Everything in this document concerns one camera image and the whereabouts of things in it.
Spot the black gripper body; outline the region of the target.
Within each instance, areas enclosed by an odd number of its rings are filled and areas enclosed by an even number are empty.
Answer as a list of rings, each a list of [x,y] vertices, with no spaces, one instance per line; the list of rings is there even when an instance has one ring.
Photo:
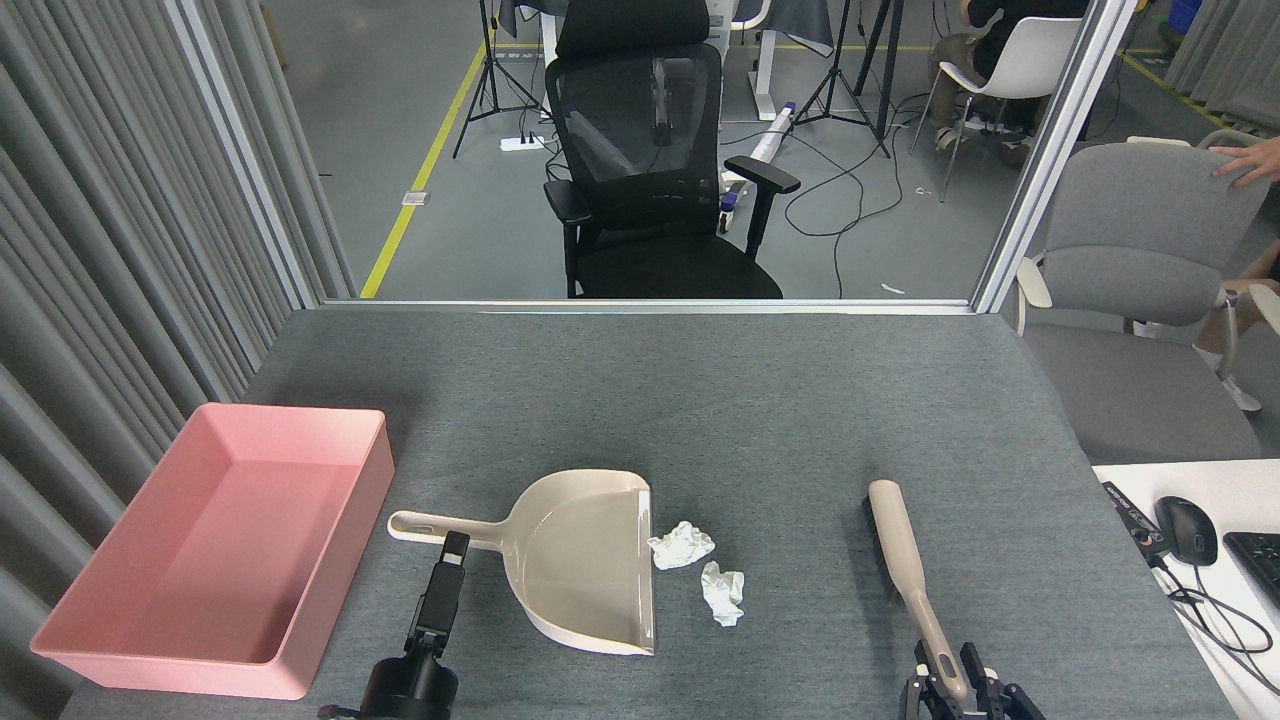
[[[457,675],[431,655],[376,662],[362,698],[362,719],[451,719]]]

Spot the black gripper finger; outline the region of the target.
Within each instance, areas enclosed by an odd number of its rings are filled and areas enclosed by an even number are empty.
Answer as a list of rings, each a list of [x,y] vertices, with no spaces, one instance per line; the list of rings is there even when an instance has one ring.
[[[951,719],[951,697],[934,671],[924,642],[916,642],[915,675],[910,676],[900,696],[901,719]]]
[[[1021,685],[1001,682],[995,670],[984,666],[972,642],[963,644],[959,656],[975,693],[977,719],[1044,720],[1044,715]]]
[[[404,642],[407,659],[424,664],[439,657],[451,637],[465,580],[465,556],[470,534],[449,530],[442,556],[431,568],[428,588],[420,596],[413,624]]]

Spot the person's right hand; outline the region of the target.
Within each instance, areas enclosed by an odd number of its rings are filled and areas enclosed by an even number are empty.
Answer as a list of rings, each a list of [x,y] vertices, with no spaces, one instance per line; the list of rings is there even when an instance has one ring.
[[[1210,151],[1230,158],[1212,173],[1212,177],[1239,176],[1231,183],[1233,190],[1240,190],[1257,181],[1276,183],[1279,178],[1280,138],[1262,140],[1248,147],[1211,146]]]

